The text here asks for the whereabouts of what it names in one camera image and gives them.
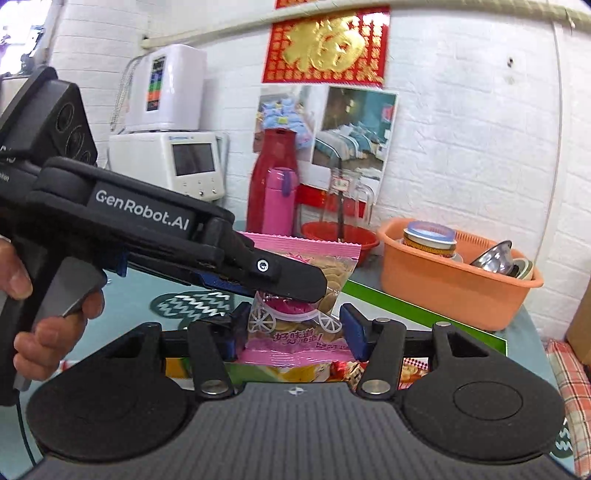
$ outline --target red water bottle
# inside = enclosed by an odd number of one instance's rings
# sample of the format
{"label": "red water bottle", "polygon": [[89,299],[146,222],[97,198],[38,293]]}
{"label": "red water bottle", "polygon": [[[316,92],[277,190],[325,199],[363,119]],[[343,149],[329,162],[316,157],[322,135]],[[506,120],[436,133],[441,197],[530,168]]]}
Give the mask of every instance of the red water bottle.
{"label": "red water bottle", "polygon": [[248,190],[246,231],[262,232],[265,209],[265,184],[269,172],[276,167],[291,168],[297,174],[296,133],[284,128],[265,130],[262,150],[252,171]]}

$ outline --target plaid cloth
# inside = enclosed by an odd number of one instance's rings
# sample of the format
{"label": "plaid cloth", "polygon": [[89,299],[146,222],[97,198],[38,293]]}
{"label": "plaid cloth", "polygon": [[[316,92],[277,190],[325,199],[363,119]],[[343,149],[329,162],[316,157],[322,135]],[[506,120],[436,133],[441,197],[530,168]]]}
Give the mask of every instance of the plaid cloth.
{"label": "plaid cloth", "polygon": [[568,343],[551,340],[546,352],[564,398],[574,470],[586,478],[591,473],[591,384]]}

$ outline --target pink thermos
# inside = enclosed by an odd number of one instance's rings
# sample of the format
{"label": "pink thermos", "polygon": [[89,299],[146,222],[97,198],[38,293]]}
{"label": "pink thermos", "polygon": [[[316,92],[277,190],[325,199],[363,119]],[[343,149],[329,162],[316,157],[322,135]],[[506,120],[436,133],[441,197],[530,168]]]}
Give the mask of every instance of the pink thermos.
{"label": "pink thermos", "polygon": [[299,180],[291,168],[272,168],[265,186],[262,233],[291,236]]}

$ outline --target green board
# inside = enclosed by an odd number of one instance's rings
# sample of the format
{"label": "green board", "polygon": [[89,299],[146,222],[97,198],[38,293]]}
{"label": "green board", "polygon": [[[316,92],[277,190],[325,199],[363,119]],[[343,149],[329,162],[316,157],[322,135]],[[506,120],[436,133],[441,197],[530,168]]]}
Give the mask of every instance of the green board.
{"label": "green board", "polygon": [[494,348],[503,355],[507,354],[507,342],[501,337],[497,337],[491,333],[483,332],[482,330],[465,325],[464,323],[456,322],[455,320],[449,319],[435,312],[417,307],[412,303],[397,299],[396,297],[379,290],[366,287],[361,283],[349,280],[343,287],[343,293],[351,295],[359,300],[366,301],[367,303],[375,305],[388,312],[400,315],[401,317],[424,325],[425,327],[431,328],[435,322],[451,322],[459,329],[469,333],[477,340],[480,340],[482,343],[487,344],[489,347]]}

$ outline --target metal bowl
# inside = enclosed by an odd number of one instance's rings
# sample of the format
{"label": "metal bowl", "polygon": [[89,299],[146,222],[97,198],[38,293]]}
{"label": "metal bowl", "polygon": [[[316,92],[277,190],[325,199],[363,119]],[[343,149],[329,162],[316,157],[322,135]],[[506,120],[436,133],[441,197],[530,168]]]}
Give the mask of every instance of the metal bowl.
{"label": "metal bowl", "polygon": [[505,240],[484,252],[470,265],[488,272],[508,275],[513,270],[511,246],[511,240]]}

